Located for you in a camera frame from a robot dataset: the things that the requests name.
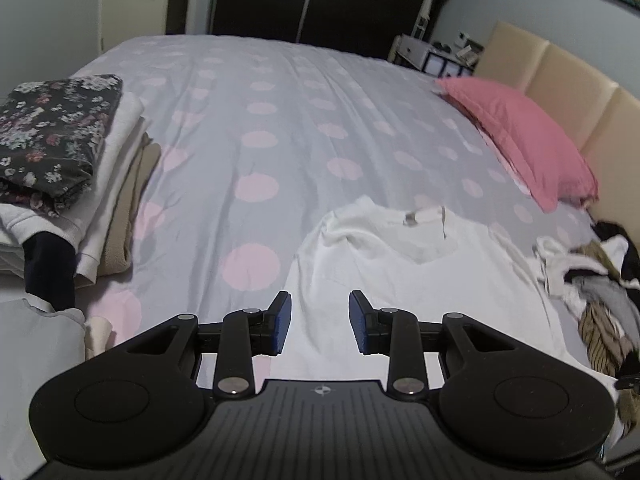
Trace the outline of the white t-shirt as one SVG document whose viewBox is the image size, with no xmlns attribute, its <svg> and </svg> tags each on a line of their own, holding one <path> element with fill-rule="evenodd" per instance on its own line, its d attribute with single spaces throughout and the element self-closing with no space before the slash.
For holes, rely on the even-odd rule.
<svg viewBox="0 0 640 480">
<path fill-rule="evenodd" d="M 291 295 L 291 325 L 267 378 L 385 380 L 386 359 L 358 351 L 348 317 L 354 290 L 375 309 L 421 321 L 461 312 L 589 370 L 570 354 L 559 312 L 526 255 L 499 230 L 445 206 L 404 211 L 361 196 L 288 242 L 276 285 Z"/>
</svg>

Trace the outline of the folded white beige clothes stack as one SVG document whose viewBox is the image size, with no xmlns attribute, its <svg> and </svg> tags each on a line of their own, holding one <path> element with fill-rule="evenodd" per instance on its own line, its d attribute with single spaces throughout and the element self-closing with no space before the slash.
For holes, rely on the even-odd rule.
<svg viewBox="0 0 640 480">
<path fill-rule="evenodd" d="M 93 185 L 73 207 L 62 212 L 58 218 L 48 218 L 27 208 L 9 204 L 1 206 L 3 274 L 22 278 L 22 244 L 39 232 L 49 232 L 66 240 L 75 249 L 76 284 L 89 286 L 96 282 L 116 200 L 148 125 L 141 100 L 130 92 L 124 93 L 111 131 L 104 140 Z"/>
</svg>

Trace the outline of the cream white garment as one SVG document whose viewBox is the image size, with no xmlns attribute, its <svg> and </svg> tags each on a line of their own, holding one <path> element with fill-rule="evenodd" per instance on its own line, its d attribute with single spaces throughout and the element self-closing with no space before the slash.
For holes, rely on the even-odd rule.
<svg viewBox="0 0 640 480">
<path fill-rule="evenodd" d="M 570 254 L 560 242 L 548 236 L 537 238 L 534 253 L 548 295 L 560 298 L 572 317 L 579 320 L 585 311 L 587 301 L 582 299 L 572 281 L 565 281 L 565 277 L 573 270 L 588 270 L 589 258 Z"/>
</svg>

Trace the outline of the grey pink-dotted bed sheet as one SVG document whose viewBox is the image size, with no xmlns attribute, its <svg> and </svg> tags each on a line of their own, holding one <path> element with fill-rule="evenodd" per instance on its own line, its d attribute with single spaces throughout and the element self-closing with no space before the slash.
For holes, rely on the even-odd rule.
<svg viewBox="0 0 640 480">
<path fill-rule="evenodd" d="M 492 226 L 532 260 L 536 240 L 593 236 L 585 212 L 543 212 L 476 128 L 413 70 L 314 47 L 217 37 L 129 40 L 90 62 L 144 104 L 162 157 L 134 224 L 131 270 L 82 290 L 121 342 L 190 312 L 218 322 L 264 308 L 281 250 L 327 212 L 368 196 L 442 205 Z M 558 310 L 570 354 L 587 359 Z"/>
</svg>

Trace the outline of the light grey folded garment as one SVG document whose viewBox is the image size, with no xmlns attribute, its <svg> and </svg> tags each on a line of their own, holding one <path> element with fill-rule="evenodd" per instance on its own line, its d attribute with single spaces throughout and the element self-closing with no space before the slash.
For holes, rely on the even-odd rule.
<svg viewBox="0 0 640 480">
<path fill-rule="evenodd" d="M 25 299 L 1 305 L 1 477 L 25 479 L 44 458 L 29 426 L 29 405 L 52 377 L 85 361 L 85 317 L 44 312 Z"/>
</svg>

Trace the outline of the grey and black garment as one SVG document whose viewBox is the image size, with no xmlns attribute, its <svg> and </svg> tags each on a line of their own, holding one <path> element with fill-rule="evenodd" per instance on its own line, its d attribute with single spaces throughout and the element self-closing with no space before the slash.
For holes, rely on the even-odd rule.
<svg viewBox="0 0 640 480">
<path fill-rule="evenodd" d="M 562 299 L 570 314 L 579 320 L 587 304 L 598 302 L 631 340 L 639 340 L 639 307 L 619 282 L 589 269 L 570 269 L 564 273 Z"/>
</svg>

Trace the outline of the brown striped garment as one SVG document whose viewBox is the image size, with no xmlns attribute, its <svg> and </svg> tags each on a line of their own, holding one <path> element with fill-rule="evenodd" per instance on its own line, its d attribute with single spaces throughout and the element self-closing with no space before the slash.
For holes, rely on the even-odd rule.
<svg viewBox="0 0 640 480">
<path fill-rule="evenodd" d="M 603 273 L 612 278 L 605 266 L 605 255 L 598 242 L 590 242 L 573 250 L 600 263 L 605 268 Z M 619 282 L 629 289 L 629 296 L 639 307 L 639 289 L 631 291 L 631 287 Z M 620 390 L 617 401 L 620 419 L 625 429 L 631 430 L 639 425 L 639 341 L 631 340 L 617 324 L 616 319 L 598 302 L 587 304 L 585 313 L 578 320 L 578 333 L 587 349 L 591 367 L 599 373 L 616 379 Z"/>
</svg>

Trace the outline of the pink pillow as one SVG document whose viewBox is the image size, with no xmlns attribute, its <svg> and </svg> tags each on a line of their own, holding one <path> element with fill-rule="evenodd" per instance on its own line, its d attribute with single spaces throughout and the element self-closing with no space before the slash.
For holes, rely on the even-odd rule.
<svg viewBox="0 0 640 480">
<path fill-rule="evenodd" d="M 477 77 L 436 80 L 440 94 L 475 119 L 545 212 L 558 203 L 583 207 L 599 183 L 576 145 L 521 91 Z"/>
</svg>

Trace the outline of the black garment by headboard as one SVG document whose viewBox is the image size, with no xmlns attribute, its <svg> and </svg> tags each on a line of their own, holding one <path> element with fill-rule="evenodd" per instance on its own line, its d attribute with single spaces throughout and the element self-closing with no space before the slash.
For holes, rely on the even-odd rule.
<svg viewBox="0 0 640 480">
<path fill-rule="evenodd" d="M 615 222 L 597 221 L 592 226 L 605 255 L 612 278 L 639 288 L 639 251 L 627 231 Z"/>
</svg>

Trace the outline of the white bedside table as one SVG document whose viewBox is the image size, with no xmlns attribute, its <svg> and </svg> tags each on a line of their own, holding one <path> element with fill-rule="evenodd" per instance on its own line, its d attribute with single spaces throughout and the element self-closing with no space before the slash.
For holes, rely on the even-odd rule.
<svg viewBox="0 0 640 480">
<path fill-rule="evenodd" d="M 483 49 L 469 44 L 454 52 L 444 44 L 429 44 L 413 36 L 397 36 L 388 60 L 435 78 L 472 76 Z"/>
</svg>

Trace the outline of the dark floral folded garment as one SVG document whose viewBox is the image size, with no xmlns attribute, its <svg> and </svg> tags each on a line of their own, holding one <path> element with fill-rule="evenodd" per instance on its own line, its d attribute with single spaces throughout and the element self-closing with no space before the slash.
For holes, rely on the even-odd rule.
<svg viewBox="0 0 640 480">
<path fill-rule="evenodd" d="M 114 74 L 18 84 L 1 104 L 1 201 L 57 217 L 90 190 L 122 99 Z"/>
</svg>

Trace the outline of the beige padded headboard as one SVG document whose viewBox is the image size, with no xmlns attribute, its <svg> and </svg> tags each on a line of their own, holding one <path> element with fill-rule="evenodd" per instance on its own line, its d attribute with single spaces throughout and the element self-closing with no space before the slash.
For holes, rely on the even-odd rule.
<svg viewBox="0 0 640 480">
<path fill-rule="evenodd" d="M 600 184 L 589 209 L 639 240 L 639 100 L 550 41 L 498 21 L 474 74 L 535 101 L 574 142 Z"/>
</svg>

